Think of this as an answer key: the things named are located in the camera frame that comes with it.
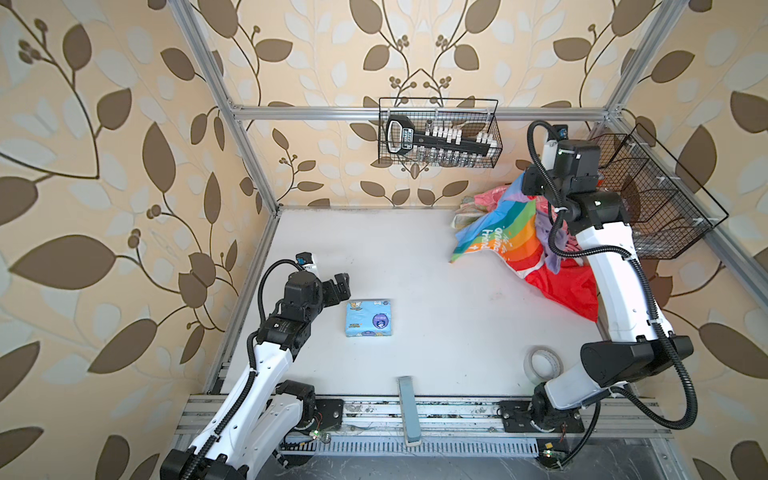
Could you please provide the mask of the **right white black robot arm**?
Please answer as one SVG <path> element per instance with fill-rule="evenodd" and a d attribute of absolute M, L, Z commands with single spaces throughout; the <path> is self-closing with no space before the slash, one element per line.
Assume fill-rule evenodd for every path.
<path fill-rule="evenodd" d="M 577 409 L 619 395 L 664 428 L 690 428 L 699 403 L 683 361 L 693 344 L 675 334 L 654 297 L 621 196 L 599 186 L 599 146 L 562 139 L 545 120 L 528 126 L 526 141 L 533 164 L 524 173 L 522 191 L 548 202 L 550 250 L 563 259 L 587 259 L 609 330 L 608 340 L 581 347 L 579 364 L 535 388 L 531 424 L 552 431 Z M 685 399 L 684 413 L 676 420 L 655 413 L 629 386 L 667 369 L 676 372 Z"/>

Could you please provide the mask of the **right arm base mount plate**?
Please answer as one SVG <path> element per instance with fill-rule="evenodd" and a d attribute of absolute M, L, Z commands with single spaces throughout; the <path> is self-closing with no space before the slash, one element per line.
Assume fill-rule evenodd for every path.
<path fill-rule="evenodd" d="M 506 433 L 562 434 L 584 433 L 585 427 L 577 409 L 558 410 L 533 399 L 503 400 L 498 403 Z"/>

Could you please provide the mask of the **rainbow red white cloth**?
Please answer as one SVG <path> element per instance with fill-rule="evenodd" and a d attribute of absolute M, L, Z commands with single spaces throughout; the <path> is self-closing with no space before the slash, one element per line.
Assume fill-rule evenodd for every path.
<path fill-rule="evenodd" d="M 518 177 L 511 184 L 518 191 L 515 201 L 501 202 L 456 234 L 457 246 L 450 261 L 471 253 L 493 252 L 545 298 L 589 321 L 597 321 L 598 292 L 592 269 L 582 258 L 544 258 L 544 248 L 536 236 L 535 216 L 537 210 L 547 214 L 547 202 L 525 195 L 522 181 Z"/>

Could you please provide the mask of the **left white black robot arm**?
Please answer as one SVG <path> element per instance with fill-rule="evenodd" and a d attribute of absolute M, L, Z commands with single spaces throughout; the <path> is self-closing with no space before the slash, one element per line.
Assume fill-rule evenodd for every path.
<path fill-rule="evenodd" d="M 182 450 L 171 450 L 160 467 L 163 479 L 254 479 L 293 432 L 323 439 L 340 423 L 325 415 L 313 386 L 286 379 L 311 335 L 312 322 L 328 307 L 351 297 L 348 274 L 322 281 L 313 257 L 302 252 L 286 260 L 293 271 L 271 313 L 264 307 L 261 280 L 256 302 L 260 323 L 246 339 L 247 363 L 237 383 L 202 432 Z"/>

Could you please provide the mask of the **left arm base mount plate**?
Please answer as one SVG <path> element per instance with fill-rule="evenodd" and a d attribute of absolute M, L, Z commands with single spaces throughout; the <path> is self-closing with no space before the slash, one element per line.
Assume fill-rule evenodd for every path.
<path fill-rule="evenodd" d="M 303 402 L 299 423 L 290 430 L 308 435 L 312 430 L 337 431 L 343 423 L 345 402 L 341 398 L 320 398 Z"/>

